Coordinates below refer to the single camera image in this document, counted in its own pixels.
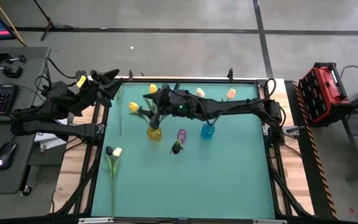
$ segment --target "gray desk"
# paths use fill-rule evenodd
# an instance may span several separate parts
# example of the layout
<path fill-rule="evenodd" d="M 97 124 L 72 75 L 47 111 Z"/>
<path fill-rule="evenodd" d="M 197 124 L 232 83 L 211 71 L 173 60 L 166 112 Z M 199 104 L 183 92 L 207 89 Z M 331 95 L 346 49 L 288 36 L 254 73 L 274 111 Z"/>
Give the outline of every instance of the gray desk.
<path fill-rule="evenodd" d="M 20 65 L 24 71 L 20 78 L 7 78 L 0 72 L 0 84 L 4 82 L 16 83 L 37 91 L 34 86 L 36 76 L 41 75 L 44 70 L 44 58 L 50 55 L 50 49 L 47 47 L 11 47 L 0 48 L 0 53 L 9 53 L 13 57 L 20 54 L 25 55 L 27 63 L 15 63 Z M 19 88 L 19 94 L 13 105 L 15 108 L 28 108 L 33 105 L 35 93 L 24 88 Z M 0 147 L 11 141 L 13 135 L 10 132 L 9 122 L 0 121 Z M 22 179 L 27 167 L 27 163 L 34 143 L 35 135 L 17 137 L 15 142 L 18 144 L 14 163 L 11 168 L 0 171 L 0 194 L 14 194 L 19 191 Z"/>

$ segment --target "blue vase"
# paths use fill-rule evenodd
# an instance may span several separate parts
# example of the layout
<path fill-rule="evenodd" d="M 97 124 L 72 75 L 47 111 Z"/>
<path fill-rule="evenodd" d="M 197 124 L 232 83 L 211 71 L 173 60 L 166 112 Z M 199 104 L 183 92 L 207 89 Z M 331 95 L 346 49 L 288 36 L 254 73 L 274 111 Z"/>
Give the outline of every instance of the blue vase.
<path fill-rule="evenodd" d="M 203 125 L 203 128 L 201 130 L 201 137 L 203 139 L 211 139 L 214 132 L 215 132 L 215 126 L 206 123 Z"/>

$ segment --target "yellow vase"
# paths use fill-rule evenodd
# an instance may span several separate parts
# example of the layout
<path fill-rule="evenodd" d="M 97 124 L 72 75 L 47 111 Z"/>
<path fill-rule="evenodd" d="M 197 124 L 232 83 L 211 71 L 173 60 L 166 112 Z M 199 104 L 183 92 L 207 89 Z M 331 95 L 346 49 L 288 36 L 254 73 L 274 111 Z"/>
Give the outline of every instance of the yellow vase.
<path fill-rule="evenodd" d="M 149 128 L 147 128 L 147 135 L 148 135 L 149 139 L 154 140 L 154 141 L 159 141 L 159 140 L 161 140 L 161 135 L 162 135 L 161 128 L 153 130 L 149 126 Z"/>

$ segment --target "tripod stand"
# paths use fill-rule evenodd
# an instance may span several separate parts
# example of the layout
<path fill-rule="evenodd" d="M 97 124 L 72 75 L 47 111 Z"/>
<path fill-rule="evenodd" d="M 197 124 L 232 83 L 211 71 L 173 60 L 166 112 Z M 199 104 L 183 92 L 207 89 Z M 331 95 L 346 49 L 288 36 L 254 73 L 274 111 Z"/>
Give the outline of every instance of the tripod stand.
<path fill-rule="evenodd" d="M 37 7 L 40 9 L 40 11 L 42 12 L 42 14 L 44 15 L 44 17 L 47 19 L 48 21 L 48 26 L 44 32 L 44 34 L 41 37 L 41 41 L 44 41 L 48 32 L 53 30 L 56 27 L 63 27 L 63 28 L 68 28 L 68 29 L 72 29 L 74 27 L 69 26 L 69 25 L 65 25 L 65 24 L 60 24 L 58 22 L 54 22 L 51 20 L 51 18 L 49 16 L 46 15 L 46 13 L 44 12 L 44 10 L 41 8 L 40 4 L 38 4 L 37 0 L 34 0 L 35 4 L 37 5 Z"/>

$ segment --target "computer mouse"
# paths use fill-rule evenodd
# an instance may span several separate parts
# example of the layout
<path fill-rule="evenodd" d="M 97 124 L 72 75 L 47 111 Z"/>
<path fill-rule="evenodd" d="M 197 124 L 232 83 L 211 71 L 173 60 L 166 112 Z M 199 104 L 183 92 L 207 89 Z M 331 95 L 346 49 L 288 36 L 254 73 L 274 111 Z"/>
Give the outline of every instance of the computer mouse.
<path fill-rule="evenodd" d="M 17 144 L 13 142 L 5 143 L 0 148 L 0 170 L 7 170 L 12 166 L 16 148 Z"/>

